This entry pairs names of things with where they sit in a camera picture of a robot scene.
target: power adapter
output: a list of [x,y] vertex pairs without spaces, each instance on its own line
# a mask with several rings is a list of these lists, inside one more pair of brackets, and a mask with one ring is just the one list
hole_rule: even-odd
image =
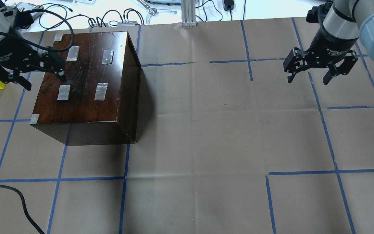
[[223,0],[223,8],[225,11],[233,10],[235,7],[234,0]]

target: dark brown box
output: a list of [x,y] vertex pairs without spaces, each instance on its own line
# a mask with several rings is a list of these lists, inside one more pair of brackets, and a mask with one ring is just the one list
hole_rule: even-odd
[[[54,42],[66,47],[69,34]],[[128,32],[75,35],[76,61],[67,61],[62,83],[45,73],[31,126],[66,145],[135,143],[141,64]],[[102,64],[104,50],[114,50],[112,64]],[[60,53],[66,60],[68,52]],[[108,83],[104,101],[95,101],[98,83]],[[70,85],[69,99],[58,100],[60,85]]]

